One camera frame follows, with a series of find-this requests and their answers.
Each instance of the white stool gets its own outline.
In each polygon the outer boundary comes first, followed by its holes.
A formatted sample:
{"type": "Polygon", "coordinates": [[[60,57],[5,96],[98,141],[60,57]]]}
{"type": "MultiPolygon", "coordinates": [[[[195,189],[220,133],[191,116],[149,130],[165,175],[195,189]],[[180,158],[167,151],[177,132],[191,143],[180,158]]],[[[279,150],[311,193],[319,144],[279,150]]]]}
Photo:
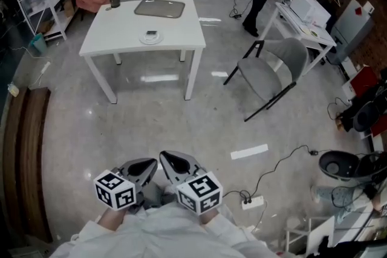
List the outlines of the white stool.
{"type": "Polygon", "coordinates": [[[297,230],[286,228],[286,245],[285,251],[289,251],[289,245],[301,239],[302,237],[307,237],[307,250],[305,252],[305,257],[308,257],[310,254],[316,252],[319,248],[319,245],[322,239],[325,236],[329,237],[328,247],[331,247],[333,244],[333,232],[334,232],[334,216],[332,217],[312,217],[308,220],[308,230],[297,230]],[[318,227],[312,230],[312,220],[324,221],[318,227]],[[290,233],[298,234],[299,236],[290,240],[290,233]]]}

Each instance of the white tape mark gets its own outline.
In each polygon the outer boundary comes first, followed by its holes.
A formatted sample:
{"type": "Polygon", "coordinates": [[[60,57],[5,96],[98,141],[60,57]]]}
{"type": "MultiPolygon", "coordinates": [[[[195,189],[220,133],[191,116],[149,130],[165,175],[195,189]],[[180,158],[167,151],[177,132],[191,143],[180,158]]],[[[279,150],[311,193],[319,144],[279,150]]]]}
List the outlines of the white tape mark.
{"type": "Polygon", "coordinates": [[[237,150],[236,152],[231,153],[231,159],[238,159],[243,157],[248,157],[251,155],[256,155],[259,153],[266,152],[268,150],[267,144],[262,144],[251,149],[237,150]]]}

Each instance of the power strip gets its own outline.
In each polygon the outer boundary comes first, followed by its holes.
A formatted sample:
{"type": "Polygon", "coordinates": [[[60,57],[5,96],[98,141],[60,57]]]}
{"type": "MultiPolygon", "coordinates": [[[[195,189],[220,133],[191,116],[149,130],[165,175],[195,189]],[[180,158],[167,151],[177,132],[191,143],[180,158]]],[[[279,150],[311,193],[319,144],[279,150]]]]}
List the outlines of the power strip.
{"type": "Polygon", "coordinates": [[[252,201],[250,203],[244,203],[245,201],[242,201],[242,209],[243,210],[249,210],[251,208],[260,207],[264,203],[264,197],[258,196],[252,198],[252,201]]]}
{"type": "Polygon", "coordinates": [[[41,71],[41,74],[44,74],[44,72],[47,70],[47,68],[48,68],[50,65],[51,65],[51,63],[50,63],[50,62],[47,62],[47,63],[44,65],[44,67],[43,67],[43,69],[42,69],[42,71],[41,71]]]}

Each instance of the black cable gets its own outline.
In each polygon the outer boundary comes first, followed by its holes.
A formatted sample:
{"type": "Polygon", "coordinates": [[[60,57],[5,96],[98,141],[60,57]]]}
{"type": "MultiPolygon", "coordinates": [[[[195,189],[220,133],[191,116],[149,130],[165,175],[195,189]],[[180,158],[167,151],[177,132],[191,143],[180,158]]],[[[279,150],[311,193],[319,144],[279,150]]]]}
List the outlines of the black cable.
{"type": "Polygon", "coordinates": [[[229,14],[229,17],[230,18],[235,18],[235,19],[239,19],[242,17],[243,13],[245,13],[245,11],[247,10],[247,8],[249,7],[250,3],[252,2],[253,0],[250,0],[249,3],[246,5],[246,8],[243,10],[243,12],[241,14],[239,14],[238,10],[236,9],[236,0],[234,0],[234,6],[232,7],[231,9],[231,12],[229,14]]]}
{"type": "Polygon", "coordinates": [[[292,154],[293,154],[296,150],[299,150],[299,149],[301,149],[301,148],[303,148],[303,147],[306,147],[307,150],[308,150],[308,153],[311,154],[311,152],[309,151],[309,147],[308,147],[306,144],[304,144],[304,145],[302,145],[302,146],[299,146],[299,147],[293,149],[293,150],[291,151],[291,153],[290,153],[289,156],[286,156],[285,158],[283,158],[283,159],[281,159],[281,160],[279,160],[279,161],[277,162],[276,166],[274,167],[274,170],[265,172],[264,174],[262,174],[262,175],[259,177],[258,182],[256,183],[255,190],[254,190],[252,196],[254,196],[255,193],[258,191],[259,182],[261,181],[261,179],[262,179],[263,176],[275,172],[275,170],[277,169],[277,167],[278,167],[278,165],[279,165],[279,163],[280,163],[281,161],[288,159],[289,157],[292,156],[292,154]]]}
{"type": "Polygon", "coordinates": [[[287,156],[287,157],[285,157],[285,158],[279,160],[279,161],[277,162],[277,164],[276,164],[274,170],[268,171],[268,172],[265,172],[264,174],[262,174],[262,175],[259,177],[258,182],[256,183],[255,191],[254,191],[252,194],[250,194],[250,192],[249,192],[248,190],[245,190],[245,189],[243,189],[243,190],[231,190],[231,191],[225,193],[225,194],[223,195],[223,198],[226,197],[227,195],[229,195],[230,193],[239,193],[239,195],[244,199],[244,201],[248,201],[246,195],[243,194],[242,192],[247,192],[247,193],[249,194],[249,199],[251,199],[251,198],[255,195],[255,193],[258,191],[259,182],[261,181],[262,177],[263,177],[264,175],[267,175],[267,174],[270,174],[270,173],[275,172],[275,170],[277,169],[277,166],[279,165],[279,163],[280,163],[281,161],[286,160],[287,158],[291,157],[292,154],[293,154],[296,150],[299,150],[299,149],[302,148],[302,147],[306,147],[307,150],[308,150],[308,153],[309,153],[310,155],[318,155],[318,154],[321,153],[321,152],[326,152],[326,151],[328,151],[328,150],[310,150],[309,147],[308,147],[306,144],[301,145],[301,146],[299,146],[299,147],[293,149],[293,150],[291,151],[291,153],[290,153],[289,156],[287,156]]]}
{"type": "Polygon", "coordinates": [[[331,105],[337,105],[337,99],[339,99],[346,107],[349,107],[350,105],[346,104],[340,97],[336,97],[334,99],[334,102],[331,102],[328,106],[327,106],[327,112],[328,112],[328,116],[331,120],[335,120],[336,118],[332,118],[331,114],[329,113],[329,107],[331,105]]]}
{"type": "Polygon", "coordinates": [[[347,187],[347,186],[337,186],[335,188],[332,189],[332,192],[331,192],[331,200],[332,200],[332,204],[334,207],[336,208],[343,208],[344,210],[346,210],[347,212],[349,213],[360,213],[360,214],[371,214],[373,213],[373,211],[371,212],[361,212],[361,211],[351,211],[351,210],[348,210],[347,207],[349,207],[351,204],[353,204],[354,201],[358,200],[363,194],[364,194],[364,190],[362,191],[362,193],[356,197],[355,199],[352,199],[352,201],[350,203],[348,203],[347,205],[337,205],[336,203],[334,203],[334,196],[333,196],[333,192],[335,191],[335,189],[339,189],[339,188],[345,188],[345,189],[356,189],[360,186],[363,186],[363,185],[367,185],[367,184],[372,184],[372,182],[364,182],[364,183],[360,183],[356,186],[353,186],[353,187],[347,187]]]}
{"type": "Polygon", "coordinates": [[[255,230],[257,229],[257,227],[258,227],[258,225],[259,225],[259,223],[261,222],[262,218],[264,217],[265,211],[266,211],[266,209],[267,209],[267,201],[265,200],[264,202],[266,202],[266,206],[265,206],[265,208],[264,208],[264,210],[263,210],[263,212],[262,212],[262,214],[261,214],[261,217],[259,218],[259,221],[256,223],[254,229],[252,230],[252,233],[255,232],[255,230]]]}

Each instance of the white table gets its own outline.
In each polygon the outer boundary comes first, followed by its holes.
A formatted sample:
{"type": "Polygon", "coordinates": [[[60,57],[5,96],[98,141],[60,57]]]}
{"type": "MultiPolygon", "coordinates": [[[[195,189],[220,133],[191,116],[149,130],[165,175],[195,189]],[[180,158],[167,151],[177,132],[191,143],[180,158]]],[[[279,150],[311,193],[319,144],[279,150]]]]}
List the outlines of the white table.
{"type": "MultiPolygon", "coordinates": [[[[329,52],[331,47],[336,46],[335,41],[333,41],[332,37],[325,29],[316,26],[307,27],[316,32],[318,37],[315,37],[312,34],[304,33],[301,30],[301,27],[305,27],[305,24],[293,12],[293,10],[285,4],[281,4],[279,2],[276,3],[276,9],[258,40],[263,40],[266,37],[273,24],[277,27],[284,38],[294,37],[297,40],[300,40],[307,48],[313,48],[320,52],[316,59],[314,59],[306,67],[303,75],[308,73],[309,70],[312,69],[326,55],[327,52],[329,52]],[[280,20],[279,13],[284,17],[287,23],[280,20]]],[[[282,61],[279,61],[275,67],[275,71],[277,71],[281,65],[282,61]]]]}
{"type": "Polygon", "coordinates": [[[119,53],[181,50],[180,61],[185,60],[187,50],[193,50],[192,61],[184,98],[190,100],[198,72],[201,53],[206,47],[193,0],[174,0],[186,4],[183,14],[177,18],[158,18],[134,14],[140,1],[121,2],[111,10],[110,5],[101,6],[83,41],[79,55],[84,57],[91,72],[111,103],[117,97],[93,62],[94,56],[113,54],[116,64],[121,64],[119,53]],[[159,31],[164,39],[155,45],[145,45],[139,37],[148,30],[159,31]]]}

